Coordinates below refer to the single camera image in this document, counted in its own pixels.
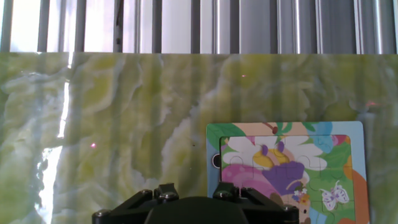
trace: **metal bars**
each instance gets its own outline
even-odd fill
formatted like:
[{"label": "metal bars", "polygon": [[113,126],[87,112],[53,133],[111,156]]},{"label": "metal bars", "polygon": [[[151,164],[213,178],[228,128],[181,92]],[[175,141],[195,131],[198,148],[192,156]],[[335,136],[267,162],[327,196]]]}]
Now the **metal bars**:
[{"label": "metal bars", "polygon": [[396,54],[398,48],[395,0],[0,4],[2,52]]}]

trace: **green leaf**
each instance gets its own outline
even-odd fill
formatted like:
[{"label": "green leaf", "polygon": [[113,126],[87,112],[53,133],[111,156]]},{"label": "green leaf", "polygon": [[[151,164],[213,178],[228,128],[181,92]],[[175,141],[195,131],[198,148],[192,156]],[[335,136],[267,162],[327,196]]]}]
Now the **green leaf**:
[{"label": "green leaf", "polygon": [[[342,167],[334,167],[334,168],[326,168],[322,171],[315,171],[315,170],[305,170],[307,174],[310,176],[310,181],[307,184],[307,193],[310,196],[310,200],[312,202],[321,202],[322,201],[322,191],[319,189],[327,190],[330,191],[332,187],[335,186],[336,181],[339,180],[338,184],[341,185],[348,194],[348,197],[350,200],[354,199],[354,185],[353,181],[349,180],[343,172]],[[322,205],[319,204],[314,204],[312,205],[313,209],[316,211],[328,216],[330,213],[328,211],[323,211]],[[351,218],[351,215],[349,212],[345,212],[347,209],[354,209],[353,203],[349,202],[347,204],[342,204],[338,203],[334,214],[336,212],[341,213],[341,218]]]},{"label": "green leaf", "polygon": [[287,123],[286,127],[282,130],[282,133],[288,133],[292,129],[292,123]]},{"label": "green leaf", "polygon": [[276,126],[278,127],[278,132],[275,135],[281,135],[282,134],[282,128],[284,127],[284,124],[281,122],[276,123]]},{"label": "green leaf", "polygon": [[319,157],[326,160],[328,167],[342,167],[347,163],[349,156],[351,155],[351,146],[344,142],[339,146],[333,147],[330,153],[323,153]]},{"label": "green leaf", "polygon": [[313,144],[313,138],[308,138],[308,140],[302,143],[302,145],[304,144]]},{"label": "green leaf", "polygon": [[304,125],[304,127],[307,129],[307,130],[310,130],[310,131],[312,131],[312,132],[315,132],[315,128],[312,126],[312,122],[303,122],[303,125]]},{"label": "green leaf", "polygon": [[215,149],[220,149],[221,137],[246,136],[237,126],[231,123],[209,124],[206,129],[206,138]]},{"label": "green leaf", "polygon": [[223,160],[223,155],[229,153],[229,152],[237,152],[236,150],[234,150],[233,148],[227,146],[224,150],[223,153],[221,153],[221,170],[225,169],[226,167],[229,166],[228,163],[224,162]]}]

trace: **butterfly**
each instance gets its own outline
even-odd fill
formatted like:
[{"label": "butterfly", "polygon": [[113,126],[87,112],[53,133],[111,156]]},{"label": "butterfly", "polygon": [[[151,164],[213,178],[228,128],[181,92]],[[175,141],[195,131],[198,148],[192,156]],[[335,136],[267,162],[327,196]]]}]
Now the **butterfly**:
[{"label": "butterfly", "polygon": [[323,204],[329,211],[335,209],[336,204],[340,203],[347,203],[349,202],[349,197],[347,191],[341,186],[338,185],[339,180],[337,180],[336,185],[334,188],[331,189],[331,192],[323,189],[319,189],[323,191],[322,193],[322,201]]}]

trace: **puzzle board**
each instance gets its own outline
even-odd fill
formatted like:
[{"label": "puzzle board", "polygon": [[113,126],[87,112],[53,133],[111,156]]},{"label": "puzzle board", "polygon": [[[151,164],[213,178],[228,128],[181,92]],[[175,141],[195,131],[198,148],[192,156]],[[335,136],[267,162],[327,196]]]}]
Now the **puzzle board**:
[{"label": "puzzle board", "polygon": [[209,124],[208,193],[253,187],[300,223],[369,223],[360,122]]}]

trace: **marble backdrop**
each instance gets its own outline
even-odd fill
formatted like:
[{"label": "marble backdrop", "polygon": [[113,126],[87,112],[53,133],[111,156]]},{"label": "marble backdrop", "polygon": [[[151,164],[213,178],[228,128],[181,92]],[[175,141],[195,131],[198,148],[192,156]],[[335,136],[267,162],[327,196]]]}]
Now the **marble backdrop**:
[{"label": "marble backdrop", "polygon": [[398,222],[398,56],[0,54],[0,223],[206,195],[208,123],[364,123],[372,223]]}]

